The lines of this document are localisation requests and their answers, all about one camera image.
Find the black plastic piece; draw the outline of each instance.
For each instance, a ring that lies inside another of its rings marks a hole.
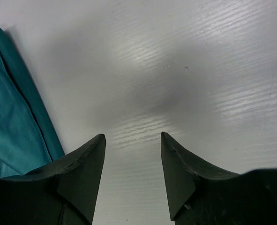
[[[0,179],[0,225],[92,224],[105,146],[98,135],[24,176]]]
[[[203,160],[161,134],[171,220],[176,225],[277,224],[277,169],[239,175]]]

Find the dark green object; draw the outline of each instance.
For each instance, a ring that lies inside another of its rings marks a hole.
[[[24,176],[0,179],[0,225],[92,224],[105,146],[98,135]]]
[[[24,175],[50,162],[37,122],[0,55],[0,178]]]
[[[176,225],[277,224],[277,169],[221,169],[161,134],[171,220]]]
[[[52,161],[64,156],[64,151],[36,86],[14,44],[1,28],[0,54],[9,77],[27,102],[41,130]]]

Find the teal cloth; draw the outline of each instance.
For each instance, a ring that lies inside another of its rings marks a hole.
[[[0,55],[0,177],[25,174],[50,162],[39,127]]]
[[[38,90],[14,44],[0,28],[0,54],[6,71],[30,108],[52,161],[64,156],[63,148]]]

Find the white floor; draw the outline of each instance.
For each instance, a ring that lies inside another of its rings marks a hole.
[[[0,0],[66,153],[107,138],[95,225],[171,225],[160,132],[277,167],[277,1]]]

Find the white surface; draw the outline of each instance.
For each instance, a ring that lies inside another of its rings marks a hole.
[[[277,167],[277,1],[0,0],[66,152],[107,148],[95,225],[169,225],[160,132]]]

